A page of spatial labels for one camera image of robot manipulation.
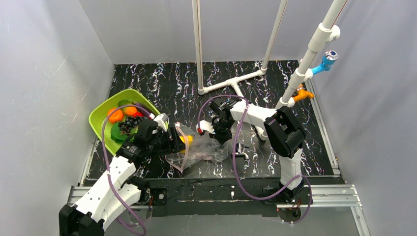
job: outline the lime green bin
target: lime green bin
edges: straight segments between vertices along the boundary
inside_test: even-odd
[[[135,89],[126,89],[123,90],[111,98],[104,101],[100,106],[98,106],[96,109],[94,109],[93,112],[91,112],[89,117],[89,122],[94,130],[95,134],[98,136],[100,140],[102,140],[101,136],[101,129],[103,128],[104,120],[107,117],[107,112],[115,107],[118,107],[118,102],[122,100],[129,100],[131,102],[139,102],[142,105],[144,105],[148,110],[150,110],[155,115],[161,114],[154,105],[149,102],[140,92],[138,92]],[[110,138],[110,130],[112,128],[112,125],[110,122],[107,122],[106,129],[104,131],[104,138],[106,141],[106,148],[111,152],[112,155],[116,154],[116,151],[120,148],[120,144],[116,143]]]

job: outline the blue valve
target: blue valve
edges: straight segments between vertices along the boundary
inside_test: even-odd
[[[314,68],[311,68],[313,71],[313,75],[320,73],[322,71],[329,71],[331,69],[331,65],[333,65],[336,60],[339,58],[339,55],[336,51],[328,50],[325,52],[325,55],[322,58],[322,63]]]

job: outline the orange faucet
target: orange faucet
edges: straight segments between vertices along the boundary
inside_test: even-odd
[[[306,91],[304,89],[304,87],[302,86],[302,84],[298,87],[297,91],[297,96],[293,97],[295,102],[301,101],[305,98],[313,98],[314,94],[310,93],[309,91]]]

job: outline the plastic bag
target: plastic bag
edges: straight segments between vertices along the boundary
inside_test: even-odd
[[[209,160],[216,163],[228,157],[229,153],[226,143],[221,145],[216,139],[210,138],[208,133],[200,136],[197,132],[182,124],[176,125],[176,128],[180,136],[182,136],[181,133],[186,136],[192,136],[192,142],[184,153],[178,152],[165,156],[165,160],[181,173],[201,160]]]

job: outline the marble tabletop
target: marble tabletop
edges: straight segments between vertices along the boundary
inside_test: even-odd
[[[245,75],[260,68],[258,61],[229,61],[203,63],[204,81],[214,85],[226,79]],[[288,80],[297,68],[296,60],[270,61],[262,77],[240,83],[242,93],[255,105],[273,108],[284,93]],[[110,96],[133,88],[140,91],[170,122],[179,121],[194,128],[198,111],[208,98],[220,94],[235,94],[230,87],[221,88],[209,94],[197,92],[197,67],[195,63],[125,64],[115,66]],[[211,120],[213,113],[205,109],[205,119]],[[303,144],[302,172],[308,176],[332,175],[328,154],[312,105],[309,100],[298,102],[293,112],[303,124],[307,137]],[[235,133],[237,122],[232,132]],[[278,156],[269,141],[260,142],[253,126],[245,123],[238,140],[249,148],[244,151],[249,160],[238,160],[240,177],[280,177]],[[234,177],[231,158],[213,163],[200,161],[180,173],[171,167],[163,156],[143,160],[136,175],[145,178],[230,178]],[[101,143],[96,142],[87,179],[94,180],[105,170]]]

